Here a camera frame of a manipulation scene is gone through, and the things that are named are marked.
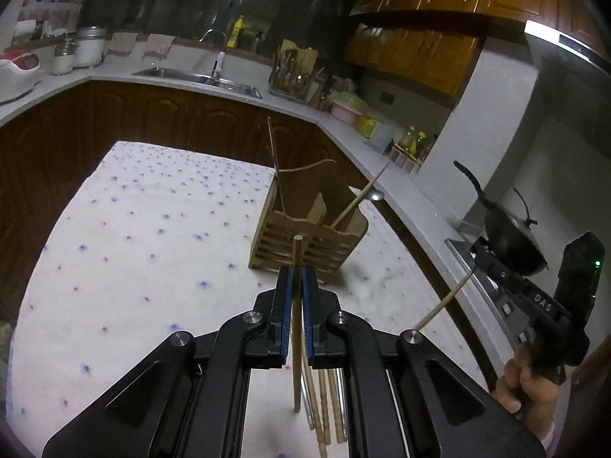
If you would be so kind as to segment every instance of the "bottle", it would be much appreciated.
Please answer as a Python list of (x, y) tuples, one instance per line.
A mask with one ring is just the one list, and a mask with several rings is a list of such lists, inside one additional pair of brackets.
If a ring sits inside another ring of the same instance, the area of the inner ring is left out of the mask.
[(242, 31), (244, 30), (244, 16), (240, 15), (235, 24), (233, 24), (233, 30), (231, 31), (231, 36), (229, 41), (227, 41), (228, 48), (237, 48), (239, 37), (242, 35)]
[(414, 139), (414, 142), (411, 144), (411, 146), (409, 146), (409, 154), (412, 157), (418, 157), (418, 153), (420, 153), (420, 149), (422, 148), (425, 139), (427, 139), (427, 135), (424, 132), (419, 132), (418, 137)]
[(431, 150), (433, 149), (433, 145), (435, 144), (435, 141), (437, 141), (438, 137), (439, 136), (437, 134), (433, 134), (433, 138), (427, 139), (426, 142), (424, 143), (424, 146), (422, 147), (422, 149), (420, 150), (420, 153), (418, 154), (418, 162), (420, 163), (420, 165), (424, 163), (424, 161), (428, 157), (428, 154), (431, 153)]
[(403, 133), (403, 137), (399, 140), (397, 144), (401, 146), (401, 148), (407, 150), (409, 149), (409, 146), (414, 142), (415, 139), (416, 139), (416, 128), (414, 126), (411, 126), (409, 129), (405, 130), (405, 133)]

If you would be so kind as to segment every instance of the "towel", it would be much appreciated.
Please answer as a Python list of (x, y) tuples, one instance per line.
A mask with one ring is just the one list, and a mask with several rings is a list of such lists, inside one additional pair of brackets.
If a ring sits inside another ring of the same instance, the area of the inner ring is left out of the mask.
[(173, 41), (174, 36), (151, 34), (149, 36), (149, 39), (147, 40), (147, 45), (144, 49), (144, 54), (146, 55), (147, 53), (155, 53), (157, 55), (161, 55), (163, 58), (166, 58), (167, 52), (170, 50), (170, 46), (172, 46)]
[(108, 50), (110, 52), (131, 53), (136, 44), (137, 36), (138, 33), (114, 33)]

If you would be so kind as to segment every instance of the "finger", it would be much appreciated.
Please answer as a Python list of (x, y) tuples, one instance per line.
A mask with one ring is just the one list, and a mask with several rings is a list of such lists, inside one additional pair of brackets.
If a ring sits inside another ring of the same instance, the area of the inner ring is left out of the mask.
[(520, 373), (522, 372), (522, 369), (513, 359), (505, 363), (504, 372), (505, 380), (510, 388), (515, 389), (520, 386)]
[(558, 399), (558, 385), (543, 376), (534, 375), (530, 367), (522, 370), (520, 385), (533, 402), (546, 403)]
[(513, 355), (513, 361), (515, 361), (520, 368), (530, 366), (532, 356), (530, 355), (530, 344), (528, 342), (520, 345), (516, 351), (516, 354)]
[(505, 376), (498, 378), (494, 399), (498, 401), (509, 413), (516, 413), (522, 406), (520, 401), (513, 395), (511, 388), (507, 385)]

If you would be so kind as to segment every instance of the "white tablecloth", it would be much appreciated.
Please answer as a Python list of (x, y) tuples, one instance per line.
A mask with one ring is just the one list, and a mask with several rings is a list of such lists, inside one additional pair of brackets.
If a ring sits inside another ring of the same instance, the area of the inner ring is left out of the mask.
[[(7, 420), (41, 456), (47, 440), (175, 330), (198, 336), (252, 308), (276, 274), (247, 268), (271, 169), (118, 142), (63, 211), (34, 269), (11, 345)], [(399, 333), (438, 301), (370, 202), (369, 232), (325, 288), (375, 329)], [(425, 334), (484, 379), (443, 311)], [(291, 361), (253, 371), (242, 456), (312, 457), (292, 412)], [(332, 445), (330, 456), (347, 456)]]

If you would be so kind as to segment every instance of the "blue gripper pad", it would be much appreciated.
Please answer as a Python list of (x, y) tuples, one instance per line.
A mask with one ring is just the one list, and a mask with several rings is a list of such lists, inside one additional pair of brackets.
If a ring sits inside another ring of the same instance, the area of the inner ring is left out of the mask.
[[(314, 276), (314, 285), (318, 287), (318, 283), (316, 283), (316, 276)], [(311, 284), (307, 279), (307, 269), (303, 267), (301, 269), (301, 291), (303, 297), (303, 321), (304, 321), (304, 333), (305, 333), (305, 357), (307, 359), (308, 365), (312, 365), (314, 363), (314, 336), (312, 330), (312, 300), (311, 300)]]
[(286, 357), (288, 356), (288, 336), (291, 333), (291, 293), (293, 271), (288, 269), (286, 274), (286, 293), (284, 298), (284, 308), (282, 309), (282, 342), (280, 343), (280, 358), (282, 365), (286, 365)]

